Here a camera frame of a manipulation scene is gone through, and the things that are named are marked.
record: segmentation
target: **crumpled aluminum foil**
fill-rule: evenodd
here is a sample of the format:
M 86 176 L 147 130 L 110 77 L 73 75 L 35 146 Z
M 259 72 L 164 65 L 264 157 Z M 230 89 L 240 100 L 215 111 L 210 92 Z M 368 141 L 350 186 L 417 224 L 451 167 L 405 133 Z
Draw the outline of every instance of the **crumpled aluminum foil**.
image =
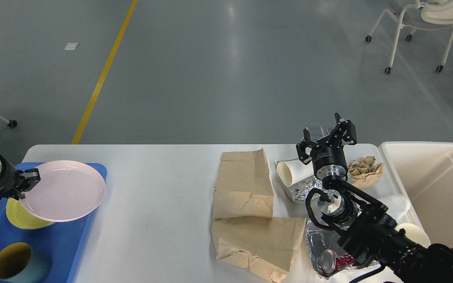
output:
M 333 274 L 337 273 L 326 274 L 324 272 L 320 262 L 320 257 L 325 250 L 332 250 L 337 254 L 337 256 L 344 256 L 347 254 L 347 252 L 337 244 L 339 238 L 340 236 L 335 231 L 318 228 L 310 220 L 307 221 L 307 224 L 305 225 L 307 253 L 311 259 L 312 267 L 320 278 L 329 279 Z M 378 264 L 378 261 L 373 261 L 370 266 Z M 363 265 L 347 265 L 342 267 L 344 270 L 362 268 L 365 267 Z
M 292 201 L 296 202 L 297 204 L 304 204 L 305 199 L 307 198 L 307 195 L 313 188 L 318 188 L 320 190 L 323 190 L 322 188 L 322 181 L 316 178 L 316 176 L 312 175 L 309 176 L 302 181 L 299 181 L 291 187 L 286 187 L 283 183 L 282 180 L 279 179 L 282 187 L 284 188 L 284 191 L 288 195 L 289 198 L 291 198 Z

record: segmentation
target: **cable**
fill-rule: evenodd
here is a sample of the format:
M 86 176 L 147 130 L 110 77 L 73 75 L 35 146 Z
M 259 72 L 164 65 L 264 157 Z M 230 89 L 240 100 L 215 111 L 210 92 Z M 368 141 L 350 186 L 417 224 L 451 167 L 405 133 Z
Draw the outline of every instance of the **cable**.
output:
M 316 219 L 316 216 L 314 215 L 314 212 L 312 211 L 311 200 L 315 194 L 320 195 L 320 198 L 319 198 L 320 201 L 330 202 L 330 199 L 328 198 L 327 193 L 323 192 L 322 190 L 320 190 L 318 188 L 311 189 L 311 191 L 305 198 L 305 207 L 307 208 L 307 213 L 309 214 L 309 218 L 311 219 L 312 223 L 314 223 L 314 225 L 316 225 L 316 227 L 321 228 L 323 230 L 331 230 L 330 226 L 319 223 Z
M 383 270 L 385 269 L 385 265 L 383 265 L 381 263 L 381 267 L 375 269 L 375 270 L 372 270 L 371 272 L 367 272 L 361 276 L 358 276 L 356 278 L 354 278 L 352 281 L 350 281 L 349 283 L 358 283 L 359 281 L 363 280 L 363 279 L 366 279 L 370 276 L 374 276 L 375 274 L 378 274 L 380 272 L 382 272 Z

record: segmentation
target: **yellow floor line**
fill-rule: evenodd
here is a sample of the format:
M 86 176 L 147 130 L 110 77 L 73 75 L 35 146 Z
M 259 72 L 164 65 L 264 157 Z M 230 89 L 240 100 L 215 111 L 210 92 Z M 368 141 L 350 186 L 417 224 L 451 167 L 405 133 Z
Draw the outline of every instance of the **yellow floor line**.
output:
M 111 48 L 111 52 L 109 53 L 108 60 L 106 60 L 106 64 L 104 64 L 104 68 L 101 72 L 101 75 L 99 76 L 99 80 L 97 81 L 96 88 L 94 88 L 92 97 L 90 97 L 90 101 L 87 104 L 87 108 L 85 109 L 85 112 L 83 113 L 83 117 L 81 118 L 81 121 L 79 122 L 76 133 L 74 134 L 74 137 L 72 138 L 72 141 L 71 141 L 72 145 L 77 145 L 79 143 L 79 140 L 81 139 L 81 135 L 83 134 L 83 131 L 85 130 L 85 126 L 87 125 L 88 118 L 90 118 L 90 114 L 92 114 L 92 110 L 94 109 L 94 105 L 97 101 L 97 97 L 99 96 L 99 92 L 101 92 L 102 85 L 104 84 L 104 81 L 106 80 L 106 76 L 108 75 L 109 68 L 111 67 L 111 63 L 113 62 L 113 59 L 115 58 L 116 52 L 118 50 L 118 47 L 120 46 L 120 42 L 122 41 L 122 37 L 123 37 L 123 34 L 125 33 L 125 29 L 127 28 L 129 21 L 131 20 L 131 16 L 132 16 L 132 13 L 134 11 L 136 4 L 137 4 L 137 0 L 133 0 L 131 7 L 129 8 L 129 11 L 127 12 L 127 16 L 125 16 L 125 20 L 123 20 L 122 27 L 120 28 L 120 31 L 118 32 L 118 36 L 116 37 L 113 47 Z

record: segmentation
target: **teal mug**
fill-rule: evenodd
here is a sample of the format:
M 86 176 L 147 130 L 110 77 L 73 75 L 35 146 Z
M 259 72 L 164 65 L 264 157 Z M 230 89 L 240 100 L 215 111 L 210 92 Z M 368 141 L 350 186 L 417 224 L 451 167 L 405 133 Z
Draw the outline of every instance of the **teal mug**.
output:
M 39 283 L 52 267 L 50 258 L 24 242 L 0 251 L 0 280 L 11 283 Z

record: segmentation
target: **plate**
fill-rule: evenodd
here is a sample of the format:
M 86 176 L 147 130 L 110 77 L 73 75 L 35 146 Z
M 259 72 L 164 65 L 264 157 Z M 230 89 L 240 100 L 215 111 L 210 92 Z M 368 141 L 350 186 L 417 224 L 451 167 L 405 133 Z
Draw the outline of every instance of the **plate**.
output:
M 34 230 L 48 227 L 55 222 L 39 219 L 29 213 L 18 200 L 9 198 L 6 206 L 8 221 L 15 227 L 26 230 Z
M 104 198 L 106 183 L 103 177 L 85 163 L 59 160 L 36 168 L 41 181 L 26 192 L 20 202 L 40 219 L 73 221 L 92 212 Z

